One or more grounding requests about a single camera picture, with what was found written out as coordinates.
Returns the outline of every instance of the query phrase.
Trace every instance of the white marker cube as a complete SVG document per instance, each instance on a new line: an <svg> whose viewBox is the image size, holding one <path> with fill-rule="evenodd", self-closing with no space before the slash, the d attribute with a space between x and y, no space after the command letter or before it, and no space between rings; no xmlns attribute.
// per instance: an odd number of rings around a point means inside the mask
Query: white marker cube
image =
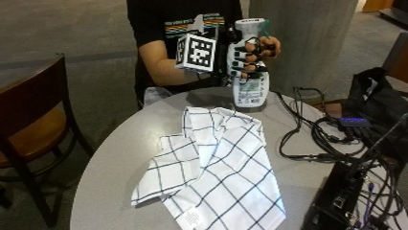
<svg viewBox="0 0 408 230"><path fill-rule="evenodd" d="M212 72L216 56L216 40L186 34L177 41L176 68Z"/></svg>

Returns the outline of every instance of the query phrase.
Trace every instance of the chair backrest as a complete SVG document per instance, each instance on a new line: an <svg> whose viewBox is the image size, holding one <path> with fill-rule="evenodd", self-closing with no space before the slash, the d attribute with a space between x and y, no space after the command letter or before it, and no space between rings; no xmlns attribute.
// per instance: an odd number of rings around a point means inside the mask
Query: chair backrest
<svg viewBox="0 0 408 230"><path fill-rule="evenodd" d="M65 57L59 56L32 77L0 88L0 136L18 133L68 98Z"/></svg>
<svg viewBox="0 0 408 230"><path fill-rule="evenodd" d="M408 82L408 33L402 32L392 46L383 68L388 76Z"/></svg>

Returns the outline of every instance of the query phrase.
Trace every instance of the black t-shirt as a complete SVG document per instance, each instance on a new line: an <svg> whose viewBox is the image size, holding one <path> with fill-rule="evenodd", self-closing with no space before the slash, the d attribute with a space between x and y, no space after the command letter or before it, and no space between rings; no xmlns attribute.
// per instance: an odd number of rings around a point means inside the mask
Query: black t-shirt
<svg viewBox="0 0 408 230"><path fill-rule="evenodd" d="M164 40L168 56L176 58L177 40L185 35L198 15L204 16L205 34L212 37L216 25L230 25L242 19L240 0L128 0L128 17L139 47L152 41ZM140 100L149 86L156 84L139 56L136 90ZM206 86L208 79L166 88L177 93Z"/></svg>

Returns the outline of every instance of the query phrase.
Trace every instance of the white towel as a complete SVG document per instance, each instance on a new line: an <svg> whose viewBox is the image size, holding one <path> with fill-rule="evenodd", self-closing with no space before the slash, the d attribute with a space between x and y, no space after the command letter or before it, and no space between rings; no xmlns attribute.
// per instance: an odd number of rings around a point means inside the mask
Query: white towel
<svg viewBox="0 0 408 230"><path fill-rule="evenodd" d="M275 229L286 217L259 120L225 108L188 107L182 133L133 192L132 205L160 196L181 229Z"/></svg>

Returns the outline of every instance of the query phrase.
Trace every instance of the gray table top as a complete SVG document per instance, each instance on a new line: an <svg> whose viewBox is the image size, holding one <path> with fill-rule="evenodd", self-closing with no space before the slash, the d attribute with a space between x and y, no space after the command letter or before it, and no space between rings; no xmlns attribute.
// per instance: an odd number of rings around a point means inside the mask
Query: gray table top
<svg viewBox="0 0 408 230"><path fill-rule="evenodd" d="M178 94L147 107L124 122L97 149L83 174L72 229L180 229L158 199L135 208L131 197L149 160L161 151L160 137L181 132L186 106L234 109L233 91L230 88L208 88ZM333 164L293 161L279 155L281 139L297 124L274 93L267 95L265 110L248 114L263 122L267 156L287 211L278 229L299 229ZM303 115L311 120L322 117L311 106L303 108ZM290 154L322 152L307 127L289 142L285 151Z"/></svg>

